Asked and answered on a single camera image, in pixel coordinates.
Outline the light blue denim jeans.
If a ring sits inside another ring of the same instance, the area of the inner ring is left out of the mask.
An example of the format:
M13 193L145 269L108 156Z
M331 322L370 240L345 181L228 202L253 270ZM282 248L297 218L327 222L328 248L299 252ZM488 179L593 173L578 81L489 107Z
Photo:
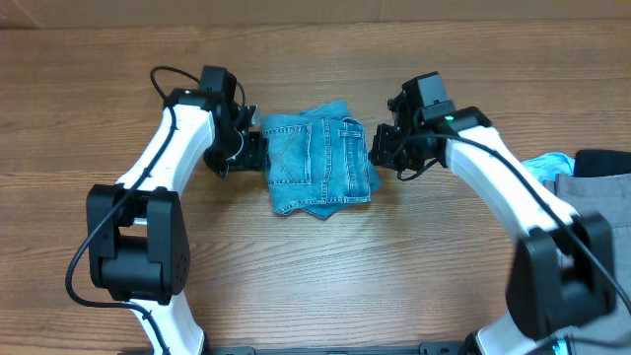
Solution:
M364 125L344 101L262 120L272 210L303 210L320 219L369 203L382 186L369 161Z

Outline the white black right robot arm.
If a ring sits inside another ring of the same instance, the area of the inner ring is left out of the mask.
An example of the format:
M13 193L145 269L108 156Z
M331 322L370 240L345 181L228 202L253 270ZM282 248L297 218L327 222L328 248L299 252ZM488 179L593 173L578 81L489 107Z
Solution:
M573 330L615 311L613 237L598 213L580 214L514 157L477 107L456 108L437 72L406 81L387 102L369 154L376 166L420 177L439 164L466 182L514 246L507 313L463 341L430 342L422 354L573 354L578 345L619 348Z

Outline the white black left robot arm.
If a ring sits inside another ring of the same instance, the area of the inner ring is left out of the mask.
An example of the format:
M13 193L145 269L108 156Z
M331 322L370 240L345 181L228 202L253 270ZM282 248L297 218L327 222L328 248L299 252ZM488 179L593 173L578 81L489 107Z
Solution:
M89 191L88 236L65 276L76 303L131 311L153 354L211 351L184 294L191 256L180 199L195 166L224 178L268 162L257 108L236 76L206 66L195 83L161 95L162 122L141 157L116 183Z

